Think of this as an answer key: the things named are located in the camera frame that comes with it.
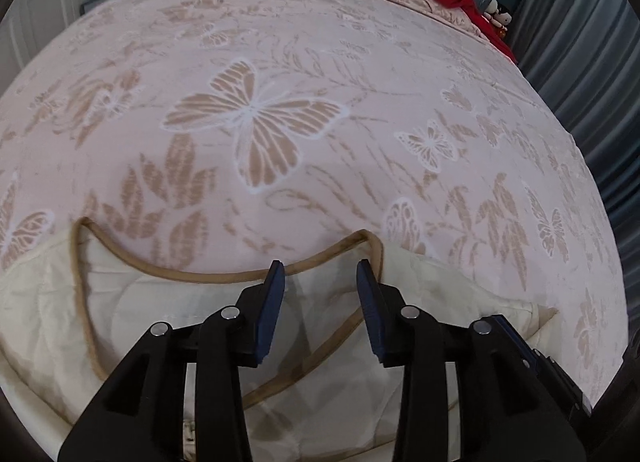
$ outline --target butterfly pattern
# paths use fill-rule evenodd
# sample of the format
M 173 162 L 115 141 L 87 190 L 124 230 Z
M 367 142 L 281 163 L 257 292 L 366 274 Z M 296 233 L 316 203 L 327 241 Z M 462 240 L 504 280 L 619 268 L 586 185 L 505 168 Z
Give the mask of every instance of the butterfly pattern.
M 400 197 L 388 207 L 382 217 L 382 235 L 403 249 L 437 258 L 428 243 L 410 198 Z
M 14 221 L 15 197 L 18 191 L 18 174 L 14 172 L 11 182 L 0 201 L 0 265 L 2 270 L 22 254 L 33 249 L 42 235 L 47 233 L 54 222 L 50 210 L 40 210 Z
M 441 171 L 441 158 L 458 160 L 458 149 L 449 142 L 434 119 L 427 121 L 426 130 L 415 128 L 412 133 L 395 132 L 394 136 L 409 153 L 418 157 L 425 169 L 433 173 Z
M 238 175 L 252 192 L 287 178 L 302 162 L 293 137 L 321 138 L 349 111 L 320 98 L 263 99 L 257 71 L 245 59 L 233 61 L 209 83 L 212 94 L 182 99 L 161 122 L 169 132 L 226 128 L 234 132 Z
M 121 118 L 130 109 L 133 99 L 142 91 L 141 87 L 131 90 L 109 87 L 103 87 L 96 92 L 84 116 L 84 126 L 91 126 L 102 120 L 114 121 Z
M 566 246 L 566 241 L 564 239 L 564 226 L 562 225 L 562 217 L 560 216 L 560 211 L 558 208 L 555 208 L 551 213 L 551 222 L 549 222 L 546 217 L 546 213 L 542 209 L 538 198 L 535 193 L 529 188 L 529 186 L 525 185 L 525 191 L 527 192 L 527 196 L 529 197 L 529 202 L 531 204 L 531 210 L 533 211 L 533 216 L 538 220 L 538 234 L 540 236 L 540 240 L 542 241 L 542 247 L 545 249 L 546 254 L 549 255 L 550 258 L 553 257 L 556 246 L 558 247 L 558 251 L 562 256 L 562 260 L 566 263 L 569 261 L 569 249 Z

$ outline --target stuffed toy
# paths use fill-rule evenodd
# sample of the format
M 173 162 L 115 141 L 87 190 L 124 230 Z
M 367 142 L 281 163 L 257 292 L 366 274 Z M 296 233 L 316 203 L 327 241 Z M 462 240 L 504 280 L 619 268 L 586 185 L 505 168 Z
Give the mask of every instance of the stuffed toy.
M 507 35 L 507 25 L 511 23 L 511 15 L 498 5 L 497 0 L 491 0 L 482 15 L 494 26 L 495 33 L 501 39 Z

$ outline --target pink bedspread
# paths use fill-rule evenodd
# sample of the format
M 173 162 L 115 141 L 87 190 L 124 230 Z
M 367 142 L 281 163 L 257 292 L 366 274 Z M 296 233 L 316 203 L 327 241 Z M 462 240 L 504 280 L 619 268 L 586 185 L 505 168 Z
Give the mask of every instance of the pink bedspread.
M 591 398 L 626 346 L 620 262 L 573 139 L 504 56 L 390 0 L 111 0 L 0 100 L 0 260 L 95 219 L 183 270 L 367 228 L 560 310 Z

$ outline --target white door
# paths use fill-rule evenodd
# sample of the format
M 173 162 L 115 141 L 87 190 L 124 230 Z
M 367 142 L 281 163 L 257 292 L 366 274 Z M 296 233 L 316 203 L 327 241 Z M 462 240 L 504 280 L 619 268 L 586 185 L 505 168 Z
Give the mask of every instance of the white door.
M 14 0 L 0 22 L 0 96 L 18 72 L 80 15 L 87 0 Z

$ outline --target silver bolt head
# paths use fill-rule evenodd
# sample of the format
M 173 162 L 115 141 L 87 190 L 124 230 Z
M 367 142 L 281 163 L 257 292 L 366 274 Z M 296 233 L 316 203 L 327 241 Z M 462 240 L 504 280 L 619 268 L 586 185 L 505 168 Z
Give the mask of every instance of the silver bolt head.
M 480 319 L 474 323 L 474 330 L 484 336 L 491 332 L 491 324 Z
M 406 305 L 400 310 L 400 315 L 407 319 L 416 319 L 420 315 L 420 309 L 413 305 Z
M 225 307 L 220 312 L 220 315 L 223 319 L 236 319 L 240 315 L 240 309 L 234 306 Z
M 152 336 L 164 336 L 166 332 L 169 330 L 169 325 L 164 323 L 163 321 L 159 321 L 158 323 L 153 323 L 149 331 Z

